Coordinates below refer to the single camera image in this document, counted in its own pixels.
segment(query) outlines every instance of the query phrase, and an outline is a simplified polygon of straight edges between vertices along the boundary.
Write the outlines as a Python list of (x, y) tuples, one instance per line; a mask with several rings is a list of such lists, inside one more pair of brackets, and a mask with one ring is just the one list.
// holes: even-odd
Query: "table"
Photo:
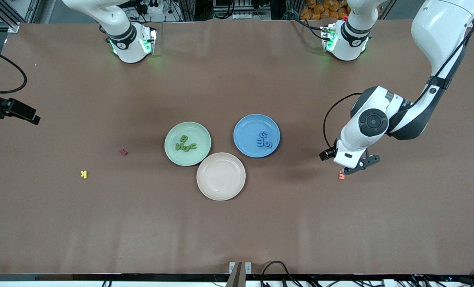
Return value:
[[(29, 78), (12, 96), (42, 120), (0, 120), (0, 273), (219, 273), (237, 260), (254, 272), (269, 260), (293, 273), (470, 272), (474, 38), (422, 136), (382, 138), (370, 149), (381, 162), (345, 180), (318, 157), (338, 99), (374, 85), (418, 97), (430, 67), (410, 23), (378, 21), (352, 62), (295, 22), (164, 24), (137, 64), (112, 55), (95, 24), (23, 24), (3, 54)], [(20, 81), (0, 61), (0, 89)], [(331, 140), (352, 104), (331, 113)], [(250, 113), (281, 129), (270, 157), (232, 142)], [(211, 153), (242, 160), (236, 198), (209, 200), (196, 166), (168, 161), (167, 132), (190, 120), (210, 131)]]

